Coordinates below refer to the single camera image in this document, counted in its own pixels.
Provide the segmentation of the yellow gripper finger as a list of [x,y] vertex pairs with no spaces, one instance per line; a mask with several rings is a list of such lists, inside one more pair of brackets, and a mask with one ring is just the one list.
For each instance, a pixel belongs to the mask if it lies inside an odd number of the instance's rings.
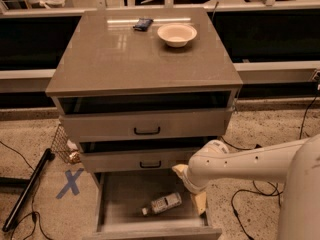
[[177,164],[172,167],[172,170],[177,174],[180,179],[186,177],[188,166],[186,164]]
[[203,191],[199,194],[192,194],[191,200],[198,215],[201,216],[206,211],[206,201],[207,201],[206,192]]

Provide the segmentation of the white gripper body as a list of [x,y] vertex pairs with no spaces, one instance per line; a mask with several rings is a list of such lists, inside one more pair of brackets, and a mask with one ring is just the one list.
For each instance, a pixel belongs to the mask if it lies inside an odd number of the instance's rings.
[[209,184],[209,179],[193,174],[188,166],[182,170],[182,181],[192,194],[203,192]]

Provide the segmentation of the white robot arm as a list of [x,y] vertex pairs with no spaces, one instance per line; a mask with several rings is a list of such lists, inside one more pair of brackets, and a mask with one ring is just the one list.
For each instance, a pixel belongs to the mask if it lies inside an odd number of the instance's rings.
[[212,140],[172,170],[194,195],[219,178],[282,183],[277,240],[320,240],[320,135],[236,153]]

